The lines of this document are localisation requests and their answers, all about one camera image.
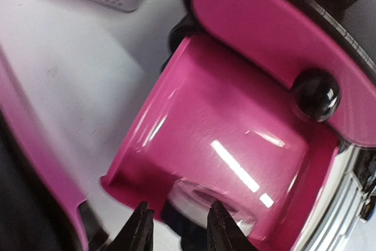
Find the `dark round cosmetic compact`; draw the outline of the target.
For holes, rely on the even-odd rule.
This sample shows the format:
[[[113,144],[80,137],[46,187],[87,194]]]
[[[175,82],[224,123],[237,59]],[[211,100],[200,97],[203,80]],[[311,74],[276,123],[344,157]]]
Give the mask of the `dark round cosmetic compact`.
[[[227,195],[193,183],[187,179],[175,181],[161,211],[163,221],[172,227],[186,219],[199,227],[207,227],[212,204],[221,201],[245,236],[249,236],[257,223],[255,214]]]

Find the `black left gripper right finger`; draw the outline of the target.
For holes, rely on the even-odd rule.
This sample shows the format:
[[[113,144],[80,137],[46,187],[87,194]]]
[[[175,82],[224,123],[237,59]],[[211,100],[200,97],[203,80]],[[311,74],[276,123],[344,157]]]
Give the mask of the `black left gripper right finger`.
[[[256,249],[219,200],[211,205],[207,216],[207,248],[216,251]]]

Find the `pink hard-shell kids suitcase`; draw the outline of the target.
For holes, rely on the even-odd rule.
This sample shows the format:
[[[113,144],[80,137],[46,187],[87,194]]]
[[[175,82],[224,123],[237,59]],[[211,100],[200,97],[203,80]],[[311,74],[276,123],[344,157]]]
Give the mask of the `pink hard-shell kids suitcase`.
[[[84,193],[49,147],[6,56],[1,54],[1,112],[33,171],[52,194],[75,228],[83,250],[100,250],[108,234],[103,230]]]

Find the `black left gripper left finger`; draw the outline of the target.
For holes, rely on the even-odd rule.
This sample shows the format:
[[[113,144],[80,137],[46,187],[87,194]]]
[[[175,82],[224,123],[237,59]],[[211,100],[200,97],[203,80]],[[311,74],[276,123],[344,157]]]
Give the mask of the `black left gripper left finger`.
[[[121,231],[110,243],[110,250],[153,250],[153,216],[146,201],[138,204]]]

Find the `pink and black drawer organizer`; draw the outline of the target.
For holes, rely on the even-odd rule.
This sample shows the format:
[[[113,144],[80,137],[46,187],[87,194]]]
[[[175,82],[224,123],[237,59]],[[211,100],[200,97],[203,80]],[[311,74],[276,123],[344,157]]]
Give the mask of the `pink and black drawer organizer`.
[[[293,250],[336,155],[375,149],[375,0],[183,0],[170,58],[101,184],[161,218],[175,181],[227,195],[255,250]]]

